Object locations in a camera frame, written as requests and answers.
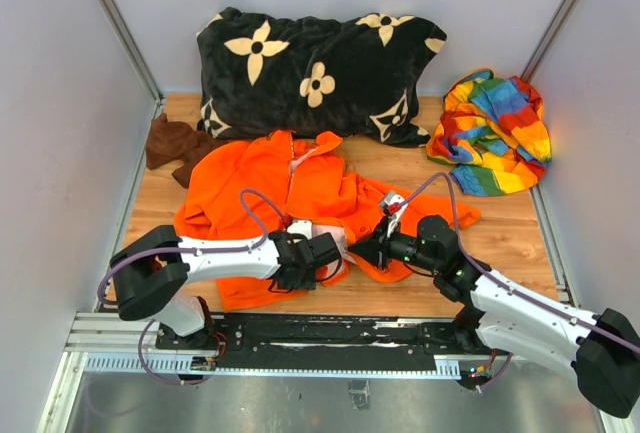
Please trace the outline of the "orange zip jacket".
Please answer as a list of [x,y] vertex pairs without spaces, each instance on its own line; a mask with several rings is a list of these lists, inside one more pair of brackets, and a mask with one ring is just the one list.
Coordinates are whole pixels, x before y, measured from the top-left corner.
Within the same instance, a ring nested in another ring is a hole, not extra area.
[[[341,229],[349,244],[373,232],[382,217],[380,201],[395,190],[407,198],[406,189],[365,178],[348,171],[334,150],[342,139],[331,132],[318,135],[314,143],[294,140],[288,131],[276,131],[252,142],[234,141],[204,157],[192,170],[184,204],[176,213],[179,236],[204,240],[238,240],[260,236],[261,229],[241,206],[240,192],[254,189],[272,200],[293,219],[311,220],[314,226]],[[401,219],[401,232],[414,235],[425,216],[439,215],[453,226],[451,202],[421,194],[413,199]],[[371,279],[393,283],[411,273],[397,262],[378,270],[364,260],[343,260],[341,270],[325,286],[347,278],[357,265]],[[231,278],[216,281],[224,311],[248,310],[306,292],[269,292],[270,281]]]

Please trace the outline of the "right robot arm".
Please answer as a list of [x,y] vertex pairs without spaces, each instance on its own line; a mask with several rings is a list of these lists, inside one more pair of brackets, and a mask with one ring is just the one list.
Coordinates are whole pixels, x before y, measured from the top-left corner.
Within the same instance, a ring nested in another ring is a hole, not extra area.
[[573,378],[585,399],[617,418],[636,405],[639,335],[622,313],[593,313],[517,285],[471,257],[440,216],[421,219],[415,235],[382,219],[349,250],[374,267],[396,261],[430,272],[439,292],[464,306],[452,330],[463,352],[485,346]]

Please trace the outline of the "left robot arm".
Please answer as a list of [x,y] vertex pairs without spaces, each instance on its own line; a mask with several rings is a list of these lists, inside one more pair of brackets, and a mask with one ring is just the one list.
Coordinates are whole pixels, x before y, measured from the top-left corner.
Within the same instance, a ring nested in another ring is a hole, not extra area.
[[186,295],[193,283],[265,280],[269,292],[313,290],[343,266],[345,243],[327,228],[296,221],[289,229],[244,240],[209,241],[154,228],[110,260],[123,321],[155,320],[190,347],[207,346],[214,324],[204,303]]

